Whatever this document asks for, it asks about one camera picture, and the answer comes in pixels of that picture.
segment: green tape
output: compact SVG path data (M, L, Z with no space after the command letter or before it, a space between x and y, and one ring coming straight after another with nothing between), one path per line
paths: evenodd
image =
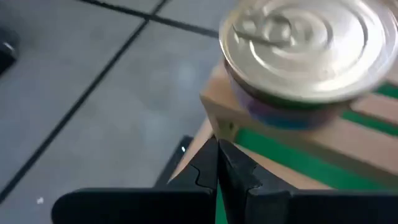
M248 129L239 130L236 143L335 189L377 190L384 187L351 171L329 164Z
M382 94L384 96L390 96L395 99L398 99L398 88L389 83L383 84L375 92L378 94Z
M227 224L223 195L220 183L217 185L216 224Z
M398 136L398 126L393 124L385 123L369 116L363 116L354 111L345 111L341 117L377 131L381 131L392 136Z

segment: black plastic part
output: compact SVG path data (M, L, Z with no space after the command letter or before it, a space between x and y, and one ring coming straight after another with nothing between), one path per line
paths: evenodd
M0 75L17 59L18 35L7 27L0 27Z
M286 223L398 223L394 192L303 190L289 202Z
M208 190L85 189L64 195L54 224L214 223Z
M230 142L220 140L219 144L218 178L228 223L283 223L290 197L288 190L295 187L265 170Z
M204 187L217 190L218 143L209 139L168 187Z
M172 157L169 159L162 173L157 178L155 187L165 186L169 182L170 177L172 176L175 168L178 166L178 163L181 161L182 157L185 154L185 152L182 151L182 147L188 149L192 140L193 138L191 136L184 136L181 139L177 147L174 149Z
M217 140L210 139L168 185L66 194L53 206L53 223L214 223L217 157Z

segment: gray floor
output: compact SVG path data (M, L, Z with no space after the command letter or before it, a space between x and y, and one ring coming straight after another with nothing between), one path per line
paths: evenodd
M143 12L159 3L106 2ZM234 4L171 0L158 15L217 29ZM0 20L22 39L19 61L0 77L3 189L144 21L66 0L1 0ZM153 186L203 121L199 92L220 57L217 39L149 22L0 204L0 223L51 223L54 201L83 187Z

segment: metal can lid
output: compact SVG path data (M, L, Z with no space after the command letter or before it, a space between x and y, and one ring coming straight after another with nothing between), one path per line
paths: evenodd
M397 22L377 0L259 0L220 30L224 56L253 88L306 103L344 101L383 81Z

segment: tile grout line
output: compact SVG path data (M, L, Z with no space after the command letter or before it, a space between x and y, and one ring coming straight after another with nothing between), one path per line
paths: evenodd
M162 7L168 3L169 0L162 0L151 14L158 13ZM129 36L128 40L123 43L121 48L113 55L111 60L106 64L104 69L97 75L97 77L91 82L88 88L81 94L79 99L73 104L73 106L67 111L67 113L62 117L60 122L51 130L50 134L45 138L41 145L35 150L33 155L25 162L25 164L18 170L14 177L6 184L5 188L0 192L0 204L2 204L8 195L14 190L17 184L22 180L22 178L28 173L30 168L40 159L41 155L46 151L51 142L58 136L61 130L66 126L66 124L72 119L73 115L79 110L79 108L84 104L92 92L100 85L100 83L106 78L108 72L115 66L116 62L123 56L130 45L139 37L141 32L144 30L146 25L149 23L149 18L141 22L140 26L135 29Z
M106 9L110 9L113 11L121 12L121 13L130 15L130 16L137 16L137 17L141 17L143 19L149 19L151 21L158 22L158 23L161 23L164 25L168 25L168 26L171 26L174 28L178 28L178 29L182 29L185 31L194 32L196 34L205 35L207 37L212 37L212 38L218 39L218 32L216 30L211 30L211 29L206 29L203 27L195 26L195 25L186 24L184 22L179 22L179 21L175 21L172 19L160 17L155 14L147 14L145 12L137 11L137 10L130 9L127 7L123 7L123 6L115 6L115 5L108 4L105 2L100 2L97 0L79 0L79 1L85 2L88 4L92 4L95 6L103 7Z

